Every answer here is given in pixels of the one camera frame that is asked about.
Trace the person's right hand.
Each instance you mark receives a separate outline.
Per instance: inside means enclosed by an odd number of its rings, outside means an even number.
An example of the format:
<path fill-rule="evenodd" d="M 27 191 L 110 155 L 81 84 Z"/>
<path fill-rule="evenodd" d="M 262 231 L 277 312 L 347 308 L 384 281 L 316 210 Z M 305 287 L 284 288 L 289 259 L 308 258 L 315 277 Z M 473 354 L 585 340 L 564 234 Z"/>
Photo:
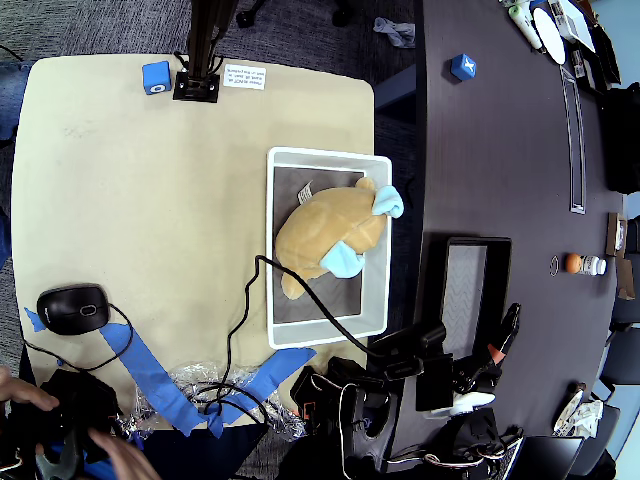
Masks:
<path fill-rule="evenodd" d="M 161 479 L 145 455 L 126 441 L 95 429 L 89 429 L 88 434 L 109 455 L 118 479 Z"/>

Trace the person's left hand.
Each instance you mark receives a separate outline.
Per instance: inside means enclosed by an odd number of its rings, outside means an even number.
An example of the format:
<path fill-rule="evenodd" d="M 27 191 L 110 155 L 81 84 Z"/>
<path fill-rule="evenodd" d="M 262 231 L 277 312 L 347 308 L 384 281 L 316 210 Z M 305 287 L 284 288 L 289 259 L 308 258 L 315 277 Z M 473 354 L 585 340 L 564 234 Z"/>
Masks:
<path fill-rule="evenodd" d="M 13 377 L 8 367 L 2 366 L 0 372 L 0 402 L 13 401 L 20 404 L 32 404 L 42 411 L 51 411 L 59 406 L 59 400 L 42 389 Z"/>

